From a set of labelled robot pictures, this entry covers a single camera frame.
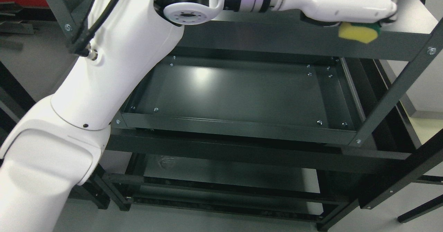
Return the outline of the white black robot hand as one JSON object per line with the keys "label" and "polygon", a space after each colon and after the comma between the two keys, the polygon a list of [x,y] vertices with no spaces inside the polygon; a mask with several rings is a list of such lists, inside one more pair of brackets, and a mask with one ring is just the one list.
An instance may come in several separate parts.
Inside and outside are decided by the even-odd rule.
{"label": "white black robot hand", "polygon": [[376,23],[394,16],[395,0],[278,0],[275,11],[298,9],[322,22]]}

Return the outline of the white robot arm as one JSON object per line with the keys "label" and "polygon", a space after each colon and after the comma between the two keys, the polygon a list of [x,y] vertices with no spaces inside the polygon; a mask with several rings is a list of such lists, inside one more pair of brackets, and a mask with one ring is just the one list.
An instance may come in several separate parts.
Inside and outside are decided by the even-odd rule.
{"label": "white robot arm", "polygon": [[1,231],[51,232],[76,185],[98,165],[111,122],[142,78],[179,43],[186,24],[212,20],[225,0],[91,0],[79,55],[60,87],[21,118],[1,146]]}

